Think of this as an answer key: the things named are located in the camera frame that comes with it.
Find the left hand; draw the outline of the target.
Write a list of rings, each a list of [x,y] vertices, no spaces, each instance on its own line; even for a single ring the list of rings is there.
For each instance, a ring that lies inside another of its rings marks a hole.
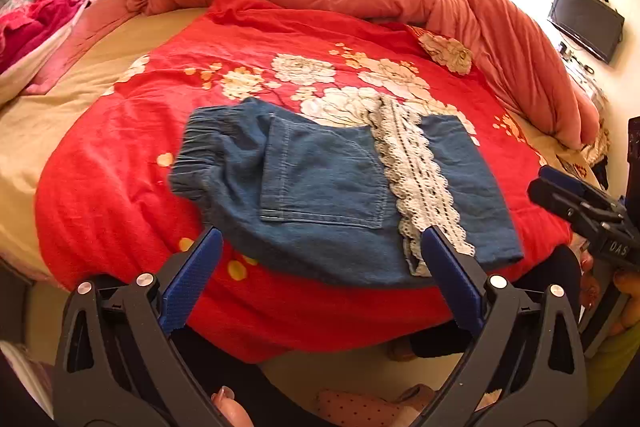
[[[216,409],[224,415],[226,420],[234,427],[253,427],[254,424],[250,419],[247,411],[239,402],[234,399],[233,391],[222,386],[210,399]]]

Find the right hand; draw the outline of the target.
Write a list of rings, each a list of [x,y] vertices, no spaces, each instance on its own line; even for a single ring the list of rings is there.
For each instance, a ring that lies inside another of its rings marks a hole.
[[[580,269],[582,279],[580,280],[580,304],[590,310],[600,305],[602,294],[612,287],[615,287],[621,294],[627,295],[628,299],[623,310],[611,323],[608,329],[608,337],[618,336],[630,331],[639,322],[640,315],[640,280],[636,271],[617,270],[605,280],[604,277],[598,279],[593,275],[594,259],[583,251],[580,254]]]

